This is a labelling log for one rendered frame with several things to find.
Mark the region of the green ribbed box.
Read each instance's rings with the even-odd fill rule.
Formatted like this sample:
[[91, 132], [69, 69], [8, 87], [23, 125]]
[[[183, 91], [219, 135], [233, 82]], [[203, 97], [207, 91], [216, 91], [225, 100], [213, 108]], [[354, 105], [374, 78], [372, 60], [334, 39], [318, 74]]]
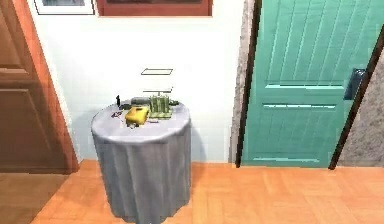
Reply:
[[172, 108], [168, 96], [151, 96], [149, 117], [153, 119], [170, 119]]

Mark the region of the yellow box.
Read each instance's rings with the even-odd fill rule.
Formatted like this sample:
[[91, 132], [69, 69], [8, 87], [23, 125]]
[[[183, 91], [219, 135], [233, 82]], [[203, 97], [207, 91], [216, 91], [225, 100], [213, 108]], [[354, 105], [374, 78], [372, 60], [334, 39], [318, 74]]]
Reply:
[[125, 120], [128, 125], [135, 124], [136, 126], [143, 125], [149, 113], [147, 106], [132, 106], [126, 113]]

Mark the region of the round table with grey cloth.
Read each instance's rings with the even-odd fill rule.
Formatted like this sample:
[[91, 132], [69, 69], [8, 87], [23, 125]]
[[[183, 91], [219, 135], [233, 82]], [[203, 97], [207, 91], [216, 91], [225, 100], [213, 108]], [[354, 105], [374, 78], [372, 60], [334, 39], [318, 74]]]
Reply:
[[98, 112], [91, 132], [112, 213], [135, 224], [161, 224], [190, 199], [191, 120], [187, 107], [169, 120], [129, 128], [118, 107]]

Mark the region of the teal panelled door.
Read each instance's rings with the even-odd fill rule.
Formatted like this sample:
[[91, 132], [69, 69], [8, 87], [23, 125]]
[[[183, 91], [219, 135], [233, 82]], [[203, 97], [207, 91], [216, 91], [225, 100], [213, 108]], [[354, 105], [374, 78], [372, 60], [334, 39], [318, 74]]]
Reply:
[[262, 0], [244, 165], [326, 168], [384, 24], [384, 0]]

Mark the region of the red-brown framed picture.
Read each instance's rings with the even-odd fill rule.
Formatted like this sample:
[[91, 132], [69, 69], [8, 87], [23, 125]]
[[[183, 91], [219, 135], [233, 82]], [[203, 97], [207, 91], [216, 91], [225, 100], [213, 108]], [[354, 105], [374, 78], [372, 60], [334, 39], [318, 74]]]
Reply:
[[213, 0], [95, 0], [100, 16], [211, 16]]

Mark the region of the white framed picture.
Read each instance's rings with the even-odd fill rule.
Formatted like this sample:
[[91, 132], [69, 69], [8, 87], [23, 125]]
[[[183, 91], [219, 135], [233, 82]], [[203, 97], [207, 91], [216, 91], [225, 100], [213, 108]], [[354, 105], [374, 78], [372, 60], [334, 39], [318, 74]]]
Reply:
[[94, 15], [93, 0], [33, 0], [39, 15]]

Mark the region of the brown wooden door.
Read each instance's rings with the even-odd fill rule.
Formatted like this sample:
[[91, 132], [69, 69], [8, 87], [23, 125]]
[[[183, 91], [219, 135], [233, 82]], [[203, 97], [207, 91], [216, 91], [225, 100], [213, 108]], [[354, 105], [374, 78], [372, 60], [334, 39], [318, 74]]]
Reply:
[[0, 172], [78, 168], [27, 0], [0, 0]]

